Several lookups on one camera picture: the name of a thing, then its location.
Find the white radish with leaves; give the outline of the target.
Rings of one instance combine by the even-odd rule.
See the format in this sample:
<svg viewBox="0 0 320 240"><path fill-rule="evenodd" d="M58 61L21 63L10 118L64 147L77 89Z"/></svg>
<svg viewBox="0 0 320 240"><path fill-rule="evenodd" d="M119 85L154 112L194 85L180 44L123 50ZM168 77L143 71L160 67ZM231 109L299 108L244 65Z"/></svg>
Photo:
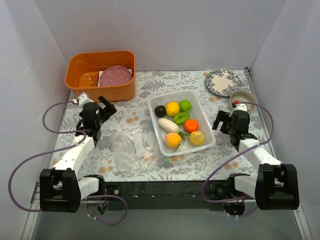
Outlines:
<svg viewBox="0 0 320 240"><path fill-rule="evenodd" d="M177 133L183 141L185 141L185 136L188 136L188 134L183 133L180 130L180 127L171 120L168 120L166 118L160 118L157 120L157 123L167 133Z"/></svg>

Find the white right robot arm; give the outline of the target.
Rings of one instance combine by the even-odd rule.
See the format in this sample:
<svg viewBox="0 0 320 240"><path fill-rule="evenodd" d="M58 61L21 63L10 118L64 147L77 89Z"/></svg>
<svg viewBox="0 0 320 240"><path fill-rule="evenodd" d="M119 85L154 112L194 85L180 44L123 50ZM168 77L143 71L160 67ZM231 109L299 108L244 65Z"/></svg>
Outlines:
<svg viewBox="0 0 320 240"><path fill-rule="evenodd" d="M257 170L253 177L232 173L227 179L226 192L232 199L246 195L255 199L261 210L296 210L300 205L297 169L273 157L249 133L250 115L244 110L232 113L218 111L213 130L229 135L231 145Z"/></svg>

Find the orange tangerine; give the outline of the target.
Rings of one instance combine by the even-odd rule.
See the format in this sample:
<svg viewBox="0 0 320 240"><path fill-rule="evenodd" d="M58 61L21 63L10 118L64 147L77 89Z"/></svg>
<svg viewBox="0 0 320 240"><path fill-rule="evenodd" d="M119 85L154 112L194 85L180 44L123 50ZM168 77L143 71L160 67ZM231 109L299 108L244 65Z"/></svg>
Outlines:
<svg viewBox="0 0 320 240"><path fill-rule="evenodd" d="M198 131L199 124L195 119L190 118L184 123L183 127L188 134L191 134L192 132Z"/></svg>

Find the green avocado half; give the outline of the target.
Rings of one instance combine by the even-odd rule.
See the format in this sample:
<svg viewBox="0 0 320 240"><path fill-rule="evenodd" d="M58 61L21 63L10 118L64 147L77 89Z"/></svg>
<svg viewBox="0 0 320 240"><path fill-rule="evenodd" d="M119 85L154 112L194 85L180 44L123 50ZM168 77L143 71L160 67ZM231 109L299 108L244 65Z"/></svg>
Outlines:
<svg viewBox="0 0 320 240"><path fill-rule="evenodd" d="M184 124L189 118L190 114L188 112L181 112L173 118L173 121L175 124L181 125Z"/></svg>

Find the orange yellow peach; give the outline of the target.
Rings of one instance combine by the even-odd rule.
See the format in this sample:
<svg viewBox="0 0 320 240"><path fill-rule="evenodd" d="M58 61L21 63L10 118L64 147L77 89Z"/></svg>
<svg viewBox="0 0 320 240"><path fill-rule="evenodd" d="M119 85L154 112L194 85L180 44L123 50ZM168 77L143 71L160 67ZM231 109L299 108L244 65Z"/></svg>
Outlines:
<svg viewBox="0 0 320 240"><path fill-rule="evenodd" d="M168 148L177 149L182 142L182 138L176 132L169 132L165 135L164 141Z"/></svg>

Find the clear zip top bag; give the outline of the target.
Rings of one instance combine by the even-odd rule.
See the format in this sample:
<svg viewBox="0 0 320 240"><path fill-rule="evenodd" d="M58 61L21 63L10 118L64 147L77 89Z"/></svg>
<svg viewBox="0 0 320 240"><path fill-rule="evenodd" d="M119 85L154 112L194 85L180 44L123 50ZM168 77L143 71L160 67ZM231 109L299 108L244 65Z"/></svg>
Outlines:
<svg viewBox="0 0 320 240"><path fill-rule="evenodd" d="M149 171L164 162L150 121L132 130L117 131L109 140L116 164L124 170Z"/></svg>

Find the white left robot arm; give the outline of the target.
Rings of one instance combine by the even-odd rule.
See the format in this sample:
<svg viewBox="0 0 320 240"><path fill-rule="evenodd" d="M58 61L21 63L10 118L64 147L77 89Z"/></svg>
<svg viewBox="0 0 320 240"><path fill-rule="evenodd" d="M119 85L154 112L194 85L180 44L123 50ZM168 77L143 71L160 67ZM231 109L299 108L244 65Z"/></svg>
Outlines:
<svg viewBox="0 0 320 240"><path fill-rule="evenodd" d="M82 110L72 146L52 168L43 169L39 175L42 211L75 213L81 201L88 196L95 200L101 200L106 196L107 191L101 175L77 178L81 165L101 137L102 124L117 111L104 96L99 96L98 100L104 107L89 99L86 93L73 100Z"/></svg>

